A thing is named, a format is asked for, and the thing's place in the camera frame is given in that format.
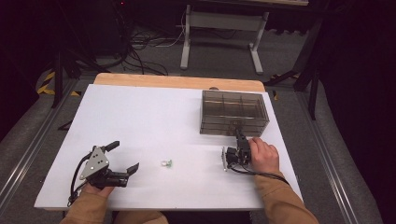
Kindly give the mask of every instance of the person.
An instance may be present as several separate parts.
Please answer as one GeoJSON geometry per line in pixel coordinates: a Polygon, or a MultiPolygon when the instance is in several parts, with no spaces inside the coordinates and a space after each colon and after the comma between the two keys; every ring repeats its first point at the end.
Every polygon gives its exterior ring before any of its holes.
{"type": "MultiPolygon", "coordinates": [[[[251,164],[257,173],[270,173],[284,178],[279,170],[279,155],[276,148],[259,137],[248,140],[251,150],[251,164]]],[[[303,201],[285,182],[270,177],[255,175],[256,187],[264,202],[265,214],[270,223],[318,223],[315,216],[305,208],[303,201]]],[[[61,224],[103,223],[107,198],[114,188],[102,190],[87,184],[71,206],[61,224]]],[[[133,211],[119,212],[115,224],[167,224],[161,212],[133,211]]]]}

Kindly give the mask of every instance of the transparent drawer box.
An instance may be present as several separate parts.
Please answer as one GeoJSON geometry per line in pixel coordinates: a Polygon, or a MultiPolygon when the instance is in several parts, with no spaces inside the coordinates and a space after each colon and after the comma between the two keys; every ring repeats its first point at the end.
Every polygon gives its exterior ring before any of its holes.
{"type": "Polygon", "coordinates": [[[261,94],[203,91],[201,121],[200,133],[260,136],[269,119],[261,94]]]}

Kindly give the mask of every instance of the brown sleeve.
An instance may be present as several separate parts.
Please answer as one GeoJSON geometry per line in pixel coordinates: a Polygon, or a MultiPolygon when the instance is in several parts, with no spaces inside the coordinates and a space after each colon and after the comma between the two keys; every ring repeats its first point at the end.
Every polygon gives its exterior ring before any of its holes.
{"type": "Polygon", "coordinates": [[[81,192],[71,206],[61,224],[97,224],[103,223],[106,214],[107,199],[95,194],[81,192]]]}
{"type": "Polygon", "coordinates": [[[261,175],[255,175],[254,181],[264,201],[265,214],[270,223],[318,223],[288,184],[261,175]]]}

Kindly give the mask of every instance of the person's left hand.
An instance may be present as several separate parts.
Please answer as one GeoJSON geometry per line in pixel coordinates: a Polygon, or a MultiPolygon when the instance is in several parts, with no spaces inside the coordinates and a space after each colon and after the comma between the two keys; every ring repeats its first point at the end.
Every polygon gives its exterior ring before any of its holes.
{"type": "Polygon", "coordinates": [[[104,198],[108,198],[108,195],[114,190],[115,187],[105,187],[104,189],[98,189],[94,186],[92,186],[90,183],[87,183],[82,191],[91,193],[91,194],[96,194],[99,196],[102,196],[104,198]]]}

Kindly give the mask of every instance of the hand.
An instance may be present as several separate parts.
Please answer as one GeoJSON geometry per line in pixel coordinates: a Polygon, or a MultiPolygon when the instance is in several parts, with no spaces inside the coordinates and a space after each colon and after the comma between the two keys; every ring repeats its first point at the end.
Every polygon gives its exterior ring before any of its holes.
{"type": "Polygon", "coordinates": [[[253,137],[248,142],[251,150],[251,163],[256,172],[279,172],[279,154],[274,146],[268,146],[259,137],[253,137]]]}
{"type": "Polygon", "coordinates": [[[114,188],[115,187],[105,187],[104,189],[98,189],[92,186],[90,183],[87,183],[82,191],[108,198],[108,195],[110,195],[114,188]]]}

